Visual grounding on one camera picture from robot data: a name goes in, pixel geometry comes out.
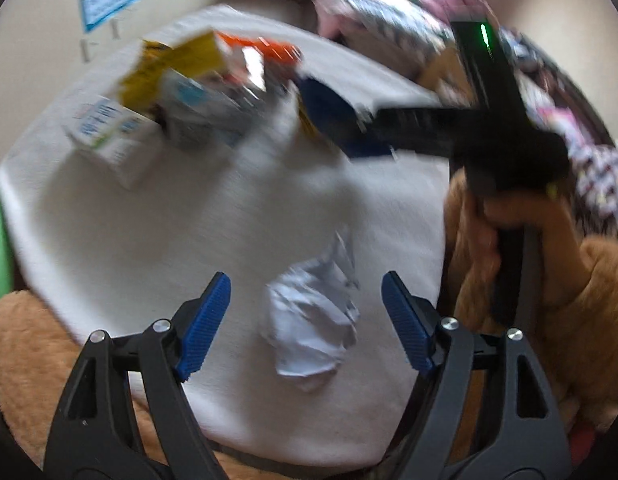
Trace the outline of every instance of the white tablecloth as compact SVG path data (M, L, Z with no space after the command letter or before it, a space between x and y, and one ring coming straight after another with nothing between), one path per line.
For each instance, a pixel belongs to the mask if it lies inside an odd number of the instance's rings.
M151 35L174 44L209 27L292 41L307 72L355 105L434 102L428 92L345 48L272 20L212 7ZM436 301L447 163L405 154L351 163L295 134L287 106L235 152L169 149L139 189L121 189L75 153L60 118L131 69L139 42L112 56L39 116L0 166L0 199L27 282L82 343L92 330L139 332L170 317L215 270L233 294L202 369L185 385L205 434L286 463L378 462L415 380L380 300L395 269ZM315 256L343 224L361 291L358 344L320 391L276 376L258 332L262 287Z

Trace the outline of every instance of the wall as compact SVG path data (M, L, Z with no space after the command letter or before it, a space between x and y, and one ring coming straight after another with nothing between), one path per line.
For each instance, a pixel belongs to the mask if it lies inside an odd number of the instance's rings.
M121 40L108 23L89 37L92 63L127 41L217 0L142 0L123 11ZM0 159L28 124L91 64L82 61L78 0L6 0L0 9Z
M583 90L618 139L618 13L609 0L488 0Z

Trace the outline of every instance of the metal screw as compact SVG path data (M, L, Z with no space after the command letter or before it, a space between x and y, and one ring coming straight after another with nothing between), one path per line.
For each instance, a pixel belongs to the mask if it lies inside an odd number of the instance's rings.
M96 332L92 332L89 336L89 341L92 343L102 343L105 340L105 336L104 330L96 330Z
M159 319L153 323L153 330L156 332L167 332L171 328L171 323L168 319Z
M519 328L510 328L507 330L507 337L512 341L520 341L522 339L522 330Z
M445 330L456 330L460 326L460 323L455 317L444 317L440 321L440 324Z

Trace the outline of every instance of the green light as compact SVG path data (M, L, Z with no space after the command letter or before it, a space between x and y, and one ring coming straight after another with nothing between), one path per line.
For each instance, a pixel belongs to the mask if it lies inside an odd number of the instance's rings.
M484 25L481 25L480 30L483 31L484 44L486 44L487 48L489 48L489 37L487 36L487 27L485 27Z

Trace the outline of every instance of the blue gripper pad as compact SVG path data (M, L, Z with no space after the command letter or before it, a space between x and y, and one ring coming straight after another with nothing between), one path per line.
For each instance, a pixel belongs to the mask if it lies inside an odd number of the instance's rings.
M180 340L180 361L175 367L180 381L197 372L207 357L215 333L231 300L231 280L219 273L199 299L200 306Z
M407 354L409 364L426 377L435 369L431 358L434 348L433 334L430 335L425 330L411 306L411 295L407 296L408 291L401 285L403 283L399 281L397 275L391 272L385 274L381 288L383 303Z

